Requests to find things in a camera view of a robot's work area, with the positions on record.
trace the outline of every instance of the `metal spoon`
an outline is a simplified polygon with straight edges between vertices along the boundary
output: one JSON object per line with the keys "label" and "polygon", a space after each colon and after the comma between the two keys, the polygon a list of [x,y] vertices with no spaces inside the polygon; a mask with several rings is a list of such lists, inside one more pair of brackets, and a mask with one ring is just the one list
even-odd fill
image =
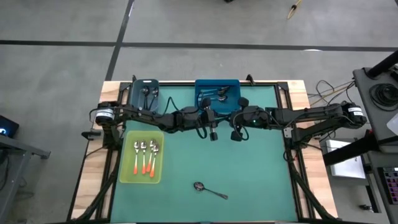
{"label": "metal spoon", "polygon": [[224,102],[224,101],[226,101],[226,99],[228,99],[228,96],[221,96],[221,97],[213,97],[213,98],[210,98],[210,100],[213,100],[213,101],[216,101],[216,100],[218,100],[218,101],[220,101],[220,102]]}
{"label": "metal spoon", "polygon": [[145,152],[147,149],[147,143],[145,141],[141,142],[141,150],[144,152],[142,153],[142,174],[146,173],[146,166],[145,166]]}
{"label": "metal spoon", "polygon": [[149,87],[148,86],[144,86],[142,89],[141,89],[141,92],[144,94],[144,110],[146,110],[147,109],[147,107],[148,107],[148,95],[149,95]]}
{"label": "metal spoon", "polygon": [[134,164],[134,174],[137,174],[137,157],[138,157],[138,150],[139,150],[139,141],[134,142],[134,149],[136,150],[136,162]]}
{"label": "metal spoon", "polygon": [[153,178],[154,176],[155,176],[155,161],[156,161],[156,155],[158,154],[158,152],[159,152],[159,145],[158,144],[156,144],[154,147],[153,147],[153,152],[154,152],[154,163],[152,164],[152,170],[150,170],[150,177],[151,178]]}
{"label": "metal spoon", "polygon": [[148,110],[150,110],[152,108],[152,104],[154,103],[155,98],[157,98],[159,96],[159,89],[158,88],[154,88],[154,90],[152,90],[152,95],[154,96],[152,98],[152,100],[150,101],[150,105]]}
{"label": "metal spoon", "polygon": [[147,166],[147,172],[150,171],[150,165],[151,165],[151,161],[152,161],[152,153],[154,151],[155,144],[156,144],[155,139],[150,140],[150,142],[149,142],[150,156],[149,156],[149,162],[148,162],[148,166]]}
{"label": "metal spoon", "polygon": [[206,189],[206,188],[205,188],[205,185],[204,185],[203,183],[201,183],[201,182],[195,182],[195,183],[193,184],[193,187],[194,187],[195,190],[197,190],[197,191],[207,190],[207,191],[210,191],[211,193],[213,193],[213,194],[215,194],[215,195],[218,195],[218,196],[222,197],[222,198],[225,199],[225,200],[228,199],[228,196],[227,196],[227,195],[220,194],[220,193],[214,192],[214,191],[212,191],[212,190]]}

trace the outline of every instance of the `concrete floor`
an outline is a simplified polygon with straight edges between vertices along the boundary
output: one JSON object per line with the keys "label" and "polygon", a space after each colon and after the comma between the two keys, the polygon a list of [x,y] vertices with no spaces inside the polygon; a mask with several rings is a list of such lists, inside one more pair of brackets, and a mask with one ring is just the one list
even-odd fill
{"label": "concrete floor", "polygon": [[[398,7],[393,0],[306,0],[285,17],[295,1],[136,0],[125,42],[184,42],[395,47]],[[127,0],[0,2],[0,40],[116,41]],[[10,220],[29,223],[66,219],[90,128],[88,112],[99,98],[112,47],[0,45],[0,113],[17,121],[18,139],[51,150],[34,159],[25,178],[29,200],[16,202]],[[210,50],[122,48],[113,80],[240,78],[304,80],[315,92],[318,80],[350,81],[352,70],[371,67],[389,52],[306,52],[294,50]],[[350,97],[362,105],[355,88]],[[336,102],[346,100],[342,95]],[[337,136],[361,137],[341,129]],[[369,203],[362,186],[330,179],[339,217],[388,223],[385,213],[358,209]],[[353,193],[358,195],[354,200]]]}

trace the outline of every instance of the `black knob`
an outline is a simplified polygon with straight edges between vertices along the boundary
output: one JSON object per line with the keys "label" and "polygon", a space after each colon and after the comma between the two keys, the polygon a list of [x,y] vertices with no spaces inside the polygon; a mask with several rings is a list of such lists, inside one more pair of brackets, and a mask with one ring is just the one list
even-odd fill
{"label": "black knob", "polygon": [[245,108],[245,107],[249,106],[249,100],[246,99],[245,97],[240,97],[238,100],[238,105]]}
{"label": "black knob", "polygon": [[211,99],[209,97],[206,97],[204,99],[202,99],[201,103],[200,103],[200,107],[201,108],[206,108],[208,106],[211,105]]}
{"label": "black knob", "polygon": [[210,141],[217,141],[218,135],[217,133],[210,133]]}
{"label": "black knob", "polygon": [[242,133],[238,133],[236,131],[231,132],[231,140],[233,141],[242,141]]}

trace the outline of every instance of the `green mat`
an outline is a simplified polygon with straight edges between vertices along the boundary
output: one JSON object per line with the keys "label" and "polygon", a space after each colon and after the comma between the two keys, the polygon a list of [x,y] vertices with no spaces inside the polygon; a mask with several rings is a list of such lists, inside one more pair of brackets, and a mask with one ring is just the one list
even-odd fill
{"label": "green mat", "polygon": [[[193,105],[193,86],[162,86],[159,91],[159,111],[169,96],[179,108]],[[241,95],[251,105],[277,106],[273,87],[245,86]],[[130,121],[126,131],[130,130],[158,129]],[[248,128],[250,139],[243,142],[230,140],[231,131],[228,123],[221,123],[215,142],[200,139],[196,131],[165,133],[162,180],[118,180],[111,222],[297,221],[281,131]],[[229,199],[195,191],[196,181]]]}

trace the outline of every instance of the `desk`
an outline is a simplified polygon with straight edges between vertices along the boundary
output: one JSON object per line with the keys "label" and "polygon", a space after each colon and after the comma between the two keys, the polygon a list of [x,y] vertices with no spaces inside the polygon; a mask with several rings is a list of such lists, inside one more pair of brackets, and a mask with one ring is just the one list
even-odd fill
{"label": "desk", "polygon": [[[302,80],[293,80],[293,81],[257,81],[257,82],[269,82],[269,83],[277,83],[277,82],[287,82],[289,88],[289,96],[290,101],[292,103],[292,107],[295,110],[303,109],[306,107],[310,107],[307,92],[305,91],[304,82]],[[101,91],[101,96],[99,101],[114,101],[117,100],[119,95],[119,87],[121,82],[104,82],[103,89]],[[313,123],[301,123],[300,127],[306,128],[311,126]],[[319,145],[315,140],[312,140],[310,144]],[[102,139],[95,139],[88,143],[87,153],[101,147]],[[106,150],[100,150],[95,154],[92,154],[90,157],[86,159],[83,164],[81,176],[79,176],[78,185],[76,188],[76,192],[74,195],[74,199],[72,200],[71,210],[69,213],[69,218],[76,218],[80,216],[87,206],[92,202],[98,193],[101,187],[101,181],[104,172],[104,165],[107,155]],[[116,153],[113,152],[111,167],[114,166],[116,162]],[[307,148],[303,150],[303,160],[305,163],[305,170],[307,172],[308,183],[315,194],[320,203],[326,208],[326,210],[337,217],[337,211],[335,208],[335,203],[333,200],[333,196],[330,189],[330,184],[328,181],[328,176],[326,173],[326,168],[322,159],[322,152],[318,149]],[[306,199],[301,193],[300,201],[303,208],[303,216],[308,216],[308,210],[306,209]],[[111,189],[108,191],[104,200],[104,207],[102,209],[102,216],[107,217],[106,214],[109,214],[109,201],[111,200]]]}

